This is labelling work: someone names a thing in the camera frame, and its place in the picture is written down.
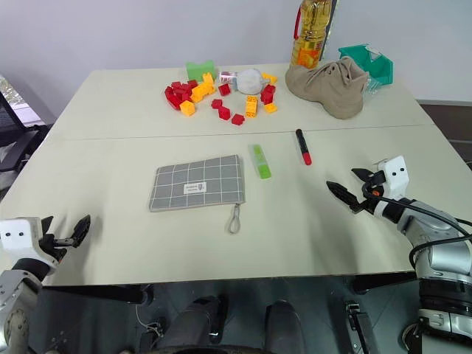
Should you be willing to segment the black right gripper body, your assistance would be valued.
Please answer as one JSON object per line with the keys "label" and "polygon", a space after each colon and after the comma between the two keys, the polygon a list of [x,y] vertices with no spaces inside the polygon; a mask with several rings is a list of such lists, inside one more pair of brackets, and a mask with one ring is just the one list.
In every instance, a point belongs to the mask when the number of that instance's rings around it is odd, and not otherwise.
{"label": "black right gripper body", "polygon": [[383,171],[378,171],[375,173],[375,182],[364,182],[362,186],[362,193],[366,200],[362,202],[361,205],[372,215],[374,215],[375,208],[380,202],[378,198],[384,195],[383,184],[386,181]]}

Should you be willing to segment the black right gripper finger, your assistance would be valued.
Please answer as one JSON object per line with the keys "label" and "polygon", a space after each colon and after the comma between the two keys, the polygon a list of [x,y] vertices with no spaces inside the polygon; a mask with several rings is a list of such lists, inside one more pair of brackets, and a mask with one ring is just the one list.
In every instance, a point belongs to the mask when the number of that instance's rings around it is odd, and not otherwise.
{"label": "black right gripper finger", "polygon": [[329,191],[334,194],[337,199],[345,203],[352,213],[357,214],[361,211],[361,204],[355,195],[348,191],[348,189],[341,184],[333,181],[327,181],[326,185]]}
{"label": "black right gripper finger", "polygon": [[376,173],[368,169],[353,168],[351,171],[363,182],[375,182]]}

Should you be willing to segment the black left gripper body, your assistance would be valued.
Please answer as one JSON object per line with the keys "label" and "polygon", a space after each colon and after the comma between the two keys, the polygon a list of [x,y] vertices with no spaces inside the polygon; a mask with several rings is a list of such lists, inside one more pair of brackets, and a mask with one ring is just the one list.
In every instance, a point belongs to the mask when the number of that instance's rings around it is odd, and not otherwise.
{"label": "black left gripper body", "polygon": [[54,235],[52,234],[45,234],[41,240],[39,241],[40,248],[47,253],[48,255],[52,256],[56,261],[59,263],[65,257],[67,247],[73,247],[74,240],[72,238],[66,239],[55,239]]}

